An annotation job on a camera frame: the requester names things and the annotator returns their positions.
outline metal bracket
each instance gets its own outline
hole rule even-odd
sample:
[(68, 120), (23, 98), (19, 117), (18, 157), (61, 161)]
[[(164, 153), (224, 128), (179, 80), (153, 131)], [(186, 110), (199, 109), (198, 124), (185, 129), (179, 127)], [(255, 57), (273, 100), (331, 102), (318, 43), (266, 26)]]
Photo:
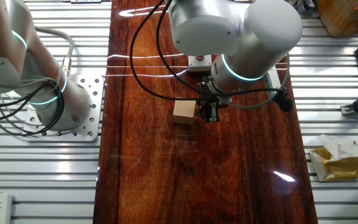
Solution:
[[(35, 136), (23, 137), (29, 142), (93, 142), (98, 137), (99, 121), (101, 116), (101, 105), (103, 98), (104, 79), (103, 77), (90, 77), (86, 75), (72, 75), (74, 82), (83, 86), (91, 97), (91, 111), (88, 117), (74, 130), (60, 132), (47, 131)], [(38, 131), (42, 123), (39, 121), (35, 111), (28, 110), (25, 121), (35, 126), (25, 124), (24, 129)]]
[(189, 72), (211, 71), (212, 56), (210, 55), (205, 55), (204, 57), (188, 56), (188, 61), (189, 61)]

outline screw hole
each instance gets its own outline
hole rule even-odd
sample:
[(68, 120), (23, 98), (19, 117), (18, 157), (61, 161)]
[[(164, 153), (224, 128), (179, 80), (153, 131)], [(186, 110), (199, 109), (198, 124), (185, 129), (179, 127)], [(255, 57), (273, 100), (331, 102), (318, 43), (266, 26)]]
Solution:
[(81, 121), (80, 121), (80, 118), (77, 116), (77, 115), (75, 115), (75, 114), (73, 114), (72, 116), (71, 116), (71, 118), (72, 118), (72, 120), (74, 121), (74, 122), (76, 122), (76, 123), (81, 123)]

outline orange object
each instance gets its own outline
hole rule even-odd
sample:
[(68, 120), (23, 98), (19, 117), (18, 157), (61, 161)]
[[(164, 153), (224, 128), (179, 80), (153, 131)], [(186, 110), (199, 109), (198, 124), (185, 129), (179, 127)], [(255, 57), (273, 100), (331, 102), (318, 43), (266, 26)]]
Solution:
[(318, 13), (331, 35), (358, 33), (358, 0), (320, 0)]

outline wooden block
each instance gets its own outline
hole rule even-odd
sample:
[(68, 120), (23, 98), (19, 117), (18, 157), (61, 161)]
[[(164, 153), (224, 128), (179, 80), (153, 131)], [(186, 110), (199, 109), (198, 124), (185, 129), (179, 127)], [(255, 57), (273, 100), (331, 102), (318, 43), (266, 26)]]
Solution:
[(195, 120), (196, 101), (175, 101), (173, 108), (173, 122), (193, 124)]

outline black cable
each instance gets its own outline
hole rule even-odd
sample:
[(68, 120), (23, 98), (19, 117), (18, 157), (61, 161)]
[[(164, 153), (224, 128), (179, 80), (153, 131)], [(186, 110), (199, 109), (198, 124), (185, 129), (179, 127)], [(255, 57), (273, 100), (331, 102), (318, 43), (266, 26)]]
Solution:
[[(40, 131), (37, 131), (37, 132), (27, 131), (24, 128), (21, 128), (21, 127), (18, 127), (17, 125), (15, 125), (12, 121), (9, 120), (9, 118), (6, 119), (6, 121), (8, 123), (13, 125), (15, 128), (25, 132), (26, 134), (13, 133), (12, 131), (9, 131), (8, 129), (6, 129), (1, 123), (0, 123), (0, 128), (3, 129), (5, 132), (7, 132), (7, 133), (9, 133), (11, 135), (14, 135), (14, 136), (33, 136), (35, 134), (41, 134), (41, 133), (44, 133), (44, 132), (50, 130), (59, 121), (59, 119), (62, 117), (64, 107), (65, 107), (64, 97), (63, 97), (62, 94), (60, 94), (60, 87), (56, 88), (55, 92), (56, 92), (57, 97), (58, 97), (57, 98), (57, 110), (55, 112), (55, 118), (53, 119), (53, 121), (51, 123), (49, 123), (49, 125), (47, 125), (43, 129), (41, 129)], [(0, 105), (0, 112), (4, 116), (4, 112), (3, 112), (2, 108), (1, 108), (1, 105)]]
[(1, 121), (1, 120), (4, 120), (4, 119), (6, 119), (6, 118), (10, 118), (11, 116), (17, 114), (21, 109), (23, 109), (23, 107), (31, 100), (31, 98), (32, 98), (33, 96), (35, 96), (40, 90), (42, 90), (42, 89), (43, 89), (45, 86), (47, 86), (47, 85), (49, 85), (49, 83), (44, 83), (43, 85), (39, 86), (38, 89), (36, 89), (34, 92), (32, 92), (31, 94), (25, 96), (24, 98), (27, 98), (27, 99), (25, 100), (25, 102), (22, 103), (22, 104), (20, 105), (20, 107), (19, 107), (18, 109), (16, 109), (15, 111), (13, 111), (12, 113), (10, 113), (10, 114), (8, 114), (8, 115), (6, 115), (6, 116), (0, 117), (0, 121)]
[(157, 30), (155, 32), (155, 40), (157, 42), (157, 50), (158, 50), (158, 54), (161, 58), (161, 61), (164, 63), (164, 65), (166, 66), (166, 68), (170, 71), (170, 73), (172, 73), (172, 75), (182, 84), (184, 84), (185, 86), (187, 86), (188, 88), (191, 88), (194, 91), (197, 91), (198, 93), (202, 93), (204, 95), (209, 95), (209, 96), (235, 96), (235, 95), (243, 95), (243, 94), (248, 94), (248, 93), (254, 93), (254, 92), (260, 92), (260, 91), (276, 91), (276, 92), (280, 92), (283, 93), (282, 90), (280, 89), (276, 89), (276, 88), (260, 88), (260, 89), (256, 89), (256, 90), (246, 90), (246, 91), (239, 91), (236, 93), (211, 93), (211, 92), (207, 92), (207, 91), (203, 91), (200, 90), (196, 87), (193, 87), (192, 85), (188, 84), (187, 82), (183, 81), (173, 70), (172, 68), (169, 66), (169, 64), (167, 63), (167, 61), (164, 59), (164, 56), (162, 54), (161, 48), (160, 48), (160, 28), (161, 28), (161, 24), (162, 24), (162, 20), (164, 18), (164, 15), (166, 14), (169, 5), (171, 5), (172, 0), (168, 0), (167, 5), (164, 7), (161, 15), (160, 15), (160, 19), (158, 20), (158, 24), (157, 24)]
[(30, 95), (27, 95), (19, 100), (16, 100), (16, 101), (13, 101), (13, 102), (10, 102), (10, 103), (4, 103), (4, 104), (1, 104), (0, 106), (12, 106), (12, 105), (16, 105), (20, 102), (23, 102), (25, 101), (26, 99), (30, 98), (31, 96)]
[(165, 99), (165, 100), (180, 100), (180, 101), (188, 101), (188, 100), (202, 100), (199, 98), (175, 98), (175, 97), (169, 97), (169, 96), (163, 96), (159, 95), (158, 93), (154, 93), (153, 91), (149, 90), (146, 86), (143, 85), (143, 83), (139, 80), (139, 77), (136, 74), (135, 66), (134, 66), (134, 45), (137, 35), (139, 34), (140, 30), (143, 28), (144, 24), (147, 22), (148, 19), (153, 15), (153, 13), (161, 6), (161, 4), (164, 2), (164, 0), (160, 0), (160, 2), (149, 12), (149, 14), (144, 18), (144, 20), (140, 23), (139, 27), (136, 29), (134, 37), (132, 38), (131, 42), (131, 49), (129, 51), (129, 63), (131, 64), (131, 70), (134, 74), (134, 78), (137, 81), (137, 83), (142, 87), (147, 93), (150, 93), (153, 96)]

